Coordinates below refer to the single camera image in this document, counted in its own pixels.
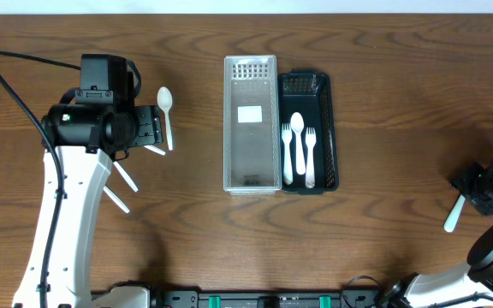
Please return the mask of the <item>translucent plastic spoon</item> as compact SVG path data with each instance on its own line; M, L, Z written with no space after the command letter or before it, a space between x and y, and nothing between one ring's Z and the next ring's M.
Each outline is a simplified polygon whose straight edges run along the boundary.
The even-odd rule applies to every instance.
M173 97L170 90L166 86L162 86L157 93L158 107L163 111L165 117L165 132L167 137L167 145L170 151L174 150L173 136L170 123L170 109L173 105Z

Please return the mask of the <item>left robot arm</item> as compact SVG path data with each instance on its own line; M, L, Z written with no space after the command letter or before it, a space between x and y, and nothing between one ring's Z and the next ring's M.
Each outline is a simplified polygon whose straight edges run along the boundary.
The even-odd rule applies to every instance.
M116 153L162 140L155 106L57 104L43 118L55 147L44 155L44 195L14 307L153 307L157 295L128 281L92 296L92 241Z

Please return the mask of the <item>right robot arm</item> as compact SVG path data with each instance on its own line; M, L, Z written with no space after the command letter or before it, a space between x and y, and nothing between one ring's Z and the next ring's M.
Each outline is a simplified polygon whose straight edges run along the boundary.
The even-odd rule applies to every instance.
M388 306L493 306L493 226L476 241L464 264L440 274L416 275L397 289Z

